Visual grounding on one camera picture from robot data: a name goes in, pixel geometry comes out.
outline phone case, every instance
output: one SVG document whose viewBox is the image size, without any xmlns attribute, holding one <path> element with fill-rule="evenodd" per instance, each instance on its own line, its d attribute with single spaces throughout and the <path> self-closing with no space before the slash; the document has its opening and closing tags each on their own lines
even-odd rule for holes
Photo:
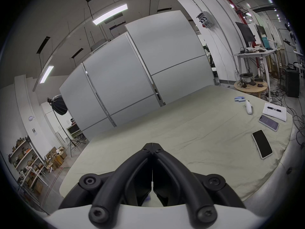
<svg viewBox="0 0 305 229">
<path fill-rule="evenodd" d="M 256 145 L 256 148 L 257 148 L 257 151 L 258 151 L 258 153 L 260 154 L 260 157 L 261 157 L 261 159 L 265 159 L 265 158 L 268 158 L 270 155 L 272 155 L 273 154 L 273 150 L 272 150 L 272 148 L 271 148 L 271 150 L 272 150 L 272 153 L 271 154 L 269 154 L 269 155 L 267 155 L 266 157 L 262 157 L 262 154 L 261 154 L 261 152 L 260 152 L 260 149 L 258 148 L 258 145 L 257 145 L 257 143 L 256 143 L 256 140 L 255 140 L 255 138 L 254 138 L 254 136 L 253 136 L 253 133 L 251 134 L 251 136 L 252 136 L 252 138 L 253 138 L 253 140 L 254 140 L 254 143 L 255 143 L 255 145 Z"/>
<path fill-rule="evenodd" d="M 278 131 L 278 127 L 277 127 L 276 130 L 274 130 L 274 129 L 271 128 L 270 126 L 268 126 L 268 125 L 266 125 L 265 123 L 261 122 L 260 119 L 258 119 L 258 122 L 261 123 L 261 124 L 263 124 L 264 126 L 268 127 L 269 129 L 271 129 L 271 130 L 274 131 L 274 132 L 277 132 L 277 131 Z"/>
</svg>

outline shelf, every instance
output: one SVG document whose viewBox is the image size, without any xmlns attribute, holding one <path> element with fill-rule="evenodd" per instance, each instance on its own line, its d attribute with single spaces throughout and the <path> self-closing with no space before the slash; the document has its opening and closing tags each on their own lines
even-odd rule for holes
<svg viewBox="0 0 305 229">
<path fill-rule="evenodd" d="M 27 176 L 31 173 L 31 170 L 32 169 L 29 169 L 29 171 L 27 172 L 27 174 L 25 175 L 25 178 L 23 179 L 22 183 L 21 183 L 21 187 L 23 186 L 24 182 L 25 182 L 25 179 L 27 178 Z"/>
<path fill-rule="evenodd" d="M 18 150 L 18 148 L 20 148 L 24 143 L 26 142 L 26 140 L 24 140 L 16 149 L 14 152 L 12 152 L 11 157 L 13 156 L 13 154 Z"/>
<path fill-rule="evenodd" d="M 37 172 L 37 174 L 40 174 L 40 172 L 42 171 L 42 169 L 44 168 L 44 166 L 42 166 L 42 168 L 39 170 L 39 172 Z M 33 182 L 32 182 L 32 184 L 30 185 L 30 188 L 32 188 L 32 186 L 33 186 L 33 184 L 34 184 L 34 182 L 36 181 L 36 179 L 37 179 L 37 175 L 35 176 L 35 178 L 34 178 L 34 180 L 33 180 Z"/>
<path fill-rule="evenodd" d="M 36 162 L 37 159 L 38 159 L 38 157 L 34 160 L 34 162 L 30 165 L 30 167 L 32 167 L 32 165 Z"/>
<path fill-rule="evenodd" d="M 24 155 L 24 157 L 19 161 L 19 163 L 18 163 L 18 165 L 16 165 L 16 169 L 18 168 L 18 166 L 20 165 L 20 163 L 25 159 L 25 157 L 32 151 L 33 149 L 31 148 L 31 150 L 30 151 L 28 151 L 25 155 Z"/>
</svg>

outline light stand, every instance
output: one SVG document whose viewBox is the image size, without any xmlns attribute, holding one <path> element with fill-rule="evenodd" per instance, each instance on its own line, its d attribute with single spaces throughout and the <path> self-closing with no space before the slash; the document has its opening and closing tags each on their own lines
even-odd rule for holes
<svg viewBox="0 0 305 229">
<path fill-rule="evenodd" d="M 65 134 L 67 135 L 67 137 L 70 139 L 70 154 L 71 154 L 71 158 L 72 158 L 72 145 L 71 145 L 71 143 L 73 143 L 73 145 L 74 145 L 74 151 L 76 150 L 76 148 L 77 148 L 77 145 L 75 145 L 75 143 L 74 142 L 76 142 L 76 143 L 83 143 L 83 142 L 80 142 L 80 141 L 76 141 L 76 140 L 72 140 L 69 136 L 68 136 L 68 134 L 66 133 L 66 131 L 65 131 L 65 129 L 63 128 L 63 126 L 61 125 L 61 123 L 60 123 L 60 121 L 58 120 L 58 122 L 59 122 L 59 124 L 60 124 L 60 126 L 61 126 L 61 128 L 63 129 L 63 131 L 65 132 Z"/>
<path fill-rule="evenodd" d="M 71 138 L 68 136 L 68 134 L 66 133 L 65 129 L 61 125 L 59 119 L 57 118 L 56 113 L 59 113 L 60 115 L 64 115 L 68 111 L 67 106 L 66 106 L 65 102 L 63 101 L 62 96 L 61 95 L 57 95 L 57 96 L 53 97 L 53 99 L 47 98 L 47 101 L 52 106 L 52 110 L 53 110 L 53 112 L 55 114 L 55 117 L 58 120 L 61 128 L 63 129 L 63 131 L 65 132 L 67 137 L 70 139 L 70 154 L 71 154 L 71 158 L 72 158 L 72 145 L 71 145 L 71 143 L 73 143 L 73 145 L 75 147 L 74 150 L 75 150 L 77 148 L 77 145 L 75 143 L 83 143 L 83 142 L 76 141 L 76 140 L 71 140 Z"/>
</svg>

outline phone screen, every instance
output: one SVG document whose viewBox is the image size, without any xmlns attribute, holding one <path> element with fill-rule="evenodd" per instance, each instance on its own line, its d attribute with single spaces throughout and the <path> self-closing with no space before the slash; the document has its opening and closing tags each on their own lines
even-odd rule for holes
<svg viewBox="0 0 305 229">
<path fill-rule="evenodd" d="M 272 129 L 276 130 L 278 128 L 278 123 L 270 118 L 268 118 L 267 116 L 262 115 L 260 117 L 260 121 L 264 124 L 266 124 L 267 126 L 271 127 Z"/>
<path fill-rule="evenodd" d="M 252 135 L 257 143 L 258 149 L 261 152 L 262 158 L 265 158 L 269 154 L 272 154 L 270 144 L 262 130 L 254 132 Z"/>
</svg>

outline softbox light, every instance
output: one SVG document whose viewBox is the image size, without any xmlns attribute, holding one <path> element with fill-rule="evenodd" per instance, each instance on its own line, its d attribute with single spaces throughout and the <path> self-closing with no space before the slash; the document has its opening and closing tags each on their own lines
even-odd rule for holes
<svg viewBox="0 0 305 229">
<path fill-rule="evenodd" d="M 60 115 L 64 115 L 68 111 L 68 108 L 61 95 L 57 95 L 53 97 L 53 99 L 47 98 L 47 101 L 52 106 L 52 109 Z"/>
</svg>

